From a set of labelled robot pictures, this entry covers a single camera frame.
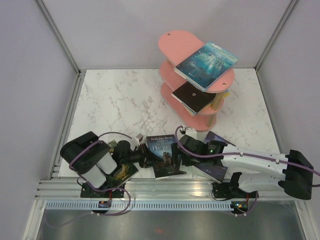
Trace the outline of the blue Wuthering Heights book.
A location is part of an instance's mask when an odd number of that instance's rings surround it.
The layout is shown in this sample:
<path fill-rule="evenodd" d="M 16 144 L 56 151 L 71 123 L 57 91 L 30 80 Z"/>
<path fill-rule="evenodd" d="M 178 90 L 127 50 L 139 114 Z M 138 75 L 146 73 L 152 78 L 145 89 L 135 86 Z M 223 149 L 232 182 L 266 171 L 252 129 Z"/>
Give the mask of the blue Wuthering Heights book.
<path fill-rule="evenodd" d="M 147 136 L 148 149 L 158 158 L 152 165 L 155 179 L 166 179 L 170 177 L 182 176 L 186 172 L 180 170 L 180 157 L 174 159 L 172 144 L 176 143 L 173 134 Z"/>

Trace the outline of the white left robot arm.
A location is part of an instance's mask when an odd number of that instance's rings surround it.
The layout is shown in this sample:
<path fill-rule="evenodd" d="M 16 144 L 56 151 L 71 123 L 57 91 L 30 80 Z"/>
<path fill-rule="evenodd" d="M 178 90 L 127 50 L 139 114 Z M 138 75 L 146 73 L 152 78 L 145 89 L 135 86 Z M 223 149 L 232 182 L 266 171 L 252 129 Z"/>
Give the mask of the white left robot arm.
<path fill-rule="evenodd" d="M 100 198 L 134 177 L 139 172 L 135 163 L 151 168 L 162 160 L 144 143 L 132 149 L 129 141 L 120 140 L 110 146 L 92 131 L 67 142 L 60 156 Z"/>

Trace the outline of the black Moon and Sixpence book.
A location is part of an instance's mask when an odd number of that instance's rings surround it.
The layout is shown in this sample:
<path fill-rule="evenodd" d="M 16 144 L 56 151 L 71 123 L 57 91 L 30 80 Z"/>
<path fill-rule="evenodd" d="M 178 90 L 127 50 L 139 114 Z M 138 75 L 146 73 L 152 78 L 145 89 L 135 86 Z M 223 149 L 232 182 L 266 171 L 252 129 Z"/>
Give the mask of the black Moon and Sixpence book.
<path fill-rule="evenodd" d="M 171 95 L 180 103 L 187 105 L 194 112 L 201 111 L 205 106 L 209 105 L 215 98 L 215 93 L 203 92 L 189 82 L 174 90 Z"/>

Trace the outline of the green gold fantasy book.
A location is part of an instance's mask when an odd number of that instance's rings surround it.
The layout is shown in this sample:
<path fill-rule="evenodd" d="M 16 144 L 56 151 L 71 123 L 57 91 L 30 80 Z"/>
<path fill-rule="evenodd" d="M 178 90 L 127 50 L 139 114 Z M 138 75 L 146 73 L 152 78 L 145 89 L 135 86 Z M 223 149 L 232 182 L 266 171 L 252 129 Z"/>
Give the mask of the green gold fantasy book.
<path fill-rule="evenodd" d="M 112 152 L 111 156 L 114 160 L 114 151 Z M 123 165 L 117 164 L 116 169 L 108 176 L 106 186 L 108 188 L 119 188 L 136 173 L 138 173 L 138 169 L 134 163 Z"/>

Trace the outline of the yellow book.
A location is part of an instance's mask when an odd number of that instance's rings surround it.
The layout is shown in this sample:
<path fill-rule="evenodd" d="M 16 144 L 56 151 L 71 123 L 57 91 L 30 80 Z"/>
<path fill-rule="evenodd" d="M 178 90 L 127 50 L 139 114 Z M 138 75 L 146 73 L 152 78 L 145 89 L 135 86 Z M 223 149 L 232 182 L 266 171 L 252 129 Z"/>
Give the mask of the yellow book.
<path fill-rule="evenodd" d="M 212 108 L 213 108 L 213 109 L 217 109 L 218 106 L 221 106 L 221 108 L 222 108 L 222 106 L 223 106 L 223 104 L 224 104 L 224 101 L 225 101 L 225 98 L 226 98 L 227 96 L 229 96 L 229 95 L 230 95 L 230 93 L 229 93 L 228 90 L 223 91 L 223 92 L 216 93 L 216 94 L 215 94 L 215 98 L 214 98 L 213 101 L 211 102 L 211 103 L 212 103 Z"/>

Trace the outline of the teal underwater cover book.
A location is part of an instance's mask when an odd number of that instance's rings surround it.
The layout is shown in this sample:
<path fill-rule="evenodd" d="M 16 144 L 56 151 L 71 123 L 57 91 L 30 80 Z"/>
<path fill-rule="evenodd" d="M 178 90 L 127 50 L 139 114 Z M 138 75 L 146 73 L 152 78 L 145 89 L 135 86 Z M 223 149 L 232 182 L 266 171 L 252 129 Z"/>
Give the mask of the teal underwater cover book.
<path fill-rule="evenodd" d="M 174 67 L 174 71 L 204 92 L 238 60 L 234 54 L 208 42 Z"/>

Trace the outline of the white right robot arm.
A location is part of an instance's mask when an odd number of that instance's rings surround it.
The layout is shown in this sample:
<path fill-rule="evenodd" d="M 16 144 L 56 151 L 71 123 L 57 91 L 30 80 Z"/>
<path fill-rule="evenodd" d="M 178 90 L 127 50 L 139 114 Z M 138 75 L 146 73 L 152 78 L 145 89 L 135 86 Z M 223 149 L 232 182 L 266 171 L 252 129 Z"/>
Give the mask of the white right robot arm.
<path fill-rule="evenodd" d="M 312 164 L 297 150 L 288 154 L 268 154 L 238 148 L 223 141 L 204 143 L 184 134 L 176 136 L 182 158 L 195 167 L 225 168 L 231 175 L 228 191 L 234 197 L 244 193 L 283 190 L 288 196 L 310 200 L 312 198 Z"/>

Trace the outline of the light blue Old Man book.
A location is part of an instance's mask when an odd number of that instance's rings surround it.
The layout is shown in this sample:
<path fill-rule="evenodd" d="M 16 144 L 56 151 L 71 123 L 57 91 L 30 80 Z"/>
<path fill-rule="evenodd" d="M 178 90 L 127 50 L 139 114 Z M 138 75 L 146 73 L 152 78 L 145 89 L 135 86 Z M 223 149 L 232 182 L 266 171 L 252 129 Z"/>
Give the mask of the light blue Old Man book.
<path fill-rule="evenodd" d="M 188 111 L 188 113 L 191 116 L 195 116 L 195 115 L 203 115 L 203 116 L 210 116 L 213 115 L 215 113 L 218 112 L 218 110 L 220 110 L 221 106 L 219 105 L 217 107 L 217 109 L 213 109 L 213 104 L 210 103 L 207 106 L 205 106 L 202 110 L 200 110 L 199 112 L 195 112 L 193 111 L 190 107 L 188 107 L 187 105 L 185 105 L 184 103 L 182 104 L 184 106 L 184 108 Z"/>

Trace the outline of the purple Robinson Crusoe book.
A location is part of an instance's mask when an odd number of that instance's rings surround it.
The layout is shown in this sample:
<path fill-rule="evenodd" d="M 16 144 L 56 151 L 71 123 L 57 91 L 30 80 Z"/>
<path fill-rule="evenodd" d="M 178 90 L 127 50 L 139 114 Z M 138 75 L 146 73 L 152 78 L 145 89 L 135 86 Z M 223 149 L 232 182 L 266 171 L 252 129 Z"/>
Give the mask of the purple Robinson Crusoe book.
<path fill-rule="evenodd" d="M 223 142 L 227 145 L 235 146 L 235 144 L 217 135 L 216 133 L 209 131 L 205 137 L 204 142 L 208 144 L 210 141 Z M 204 163 L 198 163 L 193 166 L 195 170 L 204 175 L 206 178 L 212 179 L 214 182 L 221 184 L 225 178 L 227 167 L 223 166 L 221 162 L 207 161 Z"/>

